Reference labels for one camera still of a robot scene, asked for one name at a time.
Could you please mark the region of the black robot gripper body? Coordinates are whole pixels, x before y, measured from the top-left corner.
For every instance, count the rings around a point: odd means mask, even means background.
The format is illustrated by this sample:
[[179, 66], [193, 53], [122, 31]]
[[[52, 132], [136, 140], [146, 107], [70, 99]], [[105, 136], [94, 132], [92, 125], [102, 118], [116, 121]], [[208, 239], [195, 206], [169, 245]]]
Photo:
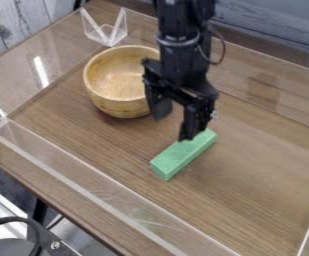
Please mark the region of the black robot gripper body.
[[176, 41], [159, 36], [157, 43], [160, 59], [146, 57], [142, 60], [144, 77], [181, 105], [203, 98], [217, 101], [219, 91], [207, 78], [209, 67], [215, 65], [211, 60], [212, 37], [196, 35]]

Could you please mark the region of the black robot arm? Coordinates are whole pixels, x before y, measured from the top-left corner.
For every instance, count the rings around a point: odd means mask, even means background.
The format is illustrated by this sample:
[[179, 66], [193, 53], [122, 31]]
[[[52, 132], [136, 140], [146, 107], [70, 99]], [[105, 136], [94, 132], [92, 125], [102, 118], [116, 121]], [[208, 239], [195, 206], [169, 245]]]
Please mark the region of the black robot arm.
[[212, 59], [209, 21], [216, 13], [216, 0], [155, 1], [160, 47], [157, 59], [144, 58], [145, 95], [157, 120], [184, 106], [179, 139], [192, 140], [205, 131], [215, 118], [219, 91], [208, 80]]

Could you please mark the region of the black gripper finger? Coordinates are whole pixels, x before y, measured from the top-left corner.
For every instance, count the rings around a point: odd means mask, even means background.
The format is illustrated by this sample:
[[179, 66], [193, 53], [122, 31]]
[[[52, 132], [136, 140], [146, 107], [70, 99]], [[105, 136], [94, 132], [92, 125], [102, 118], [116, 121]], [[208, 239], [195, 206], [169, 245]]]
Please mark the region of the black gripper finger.
[[144, 83], [149, 109], [153, 112], [155, 120], [160, 121], [172, 113], [173, 101], [160, 92], [153, 81], [148, 77], [144, 77]]
[[207, 98], [187, 101], [184, 104], [184, 121], [180, 128], [179, 140], [193, 140], [205, 131], [213, 120], [216, 101]]

